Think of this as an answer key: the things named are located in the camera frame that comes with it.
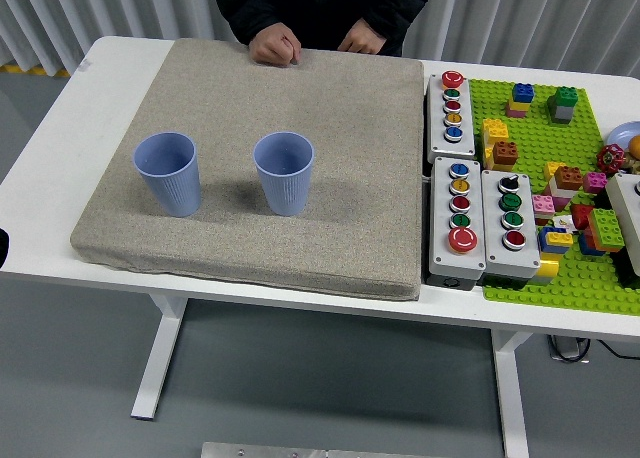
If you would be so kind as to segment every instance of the cup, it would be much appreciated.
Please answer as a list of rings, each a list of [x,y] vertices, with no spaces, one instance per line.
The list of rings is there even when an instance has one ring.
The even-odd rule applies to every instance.
[[[279,131],[262,137],[253,161],[271,211],[294,216],[307,204],[315,149],[304,136]]]
[[[164,132],[145,138],[133,152],[133,164],[167,214],[182,218],[198,210],[198,157],[187,135]]]

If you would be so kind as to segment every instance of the red button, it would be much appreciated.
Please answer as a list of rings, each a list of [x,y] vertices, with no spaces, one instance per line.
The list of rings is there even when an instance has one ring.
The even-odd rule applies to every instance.
[[[457,101],[447,101],[442,109],[445,113],[460,113],[460,103]]]
[[[449,209],[454,213],[466,213],[471,208],[471,202],[466,196],[458,195],[449,200]]]
[[[466,253],[478,244],[478,237],[471,228],[458,226],[449,232],[449,245],[453,251]]]
[[[507,231],[502,236],[502,243],[511,251],[518,251],[524,248],[527,239],[522,233],[516,230]]]
[[[458,88],[464,82],[464,76],[457,71],[445,71],[442,74],[442,84],[446,88]]]

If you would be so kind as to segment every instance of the gray floor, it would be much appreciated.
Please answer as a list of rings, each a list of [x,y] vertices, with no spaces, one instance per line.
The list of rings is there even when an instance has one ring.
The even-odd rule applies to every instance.
[[[0,73],[0,179],[65,83]],[[502,453],[487,330],[191,301],[144,422],[128,415],[160,318],[148,297],[0,277],[0,304],[2,457]],[[637,458],[640,362],[594,343],[590,364],[564,365],[535,336],[518,367],[532,458]]]

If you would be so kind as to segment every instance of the green lego baseplate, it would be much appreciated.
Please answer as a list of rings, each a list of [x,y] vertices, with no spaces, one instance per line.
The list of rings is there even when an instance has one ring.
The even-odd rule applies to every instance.
[[[533,85],[535,98],[527,116],[508,118],[505,105],[514,85],[513,82],[469,80],[473,133],[477,141],[481,137],[483,119],[504,121],[510,139],[518,146],[519,157],[513,171],[529,176],[532,194],[541,194],[547,185],[543,169],[548,161],[576,166],[583,174],[597,171],[596,155],[603,141],[586,90],[577,89],[578,102],[571,123],[550,126],[547,99],[555,95],[558,87]],[[571,203],[593,205],[593,195],[580,191]],[[568,214],[568,206],[556,213]],[[640,290],[620,286],[609,254],[583,255],[577,237],[560,260],[558,275],[550,284],[526,285],[522,290],[485,286],[483,291],[485,298],[493,301],[640,316]]]

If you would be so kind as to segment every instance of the brown lego brick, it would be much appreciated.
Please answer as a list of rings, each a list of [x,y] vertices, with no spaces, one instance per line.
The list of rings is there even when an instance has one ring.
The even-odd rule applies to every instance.
[[[518,160],[518,146],[506,141],[499,141],[493,145],[493,162],[496,165],[515,165]]]
[[[560,166],[553,175],[556,185],[562,190],[578,191],[582,188],[582,173],[580,168],[572,166]]]

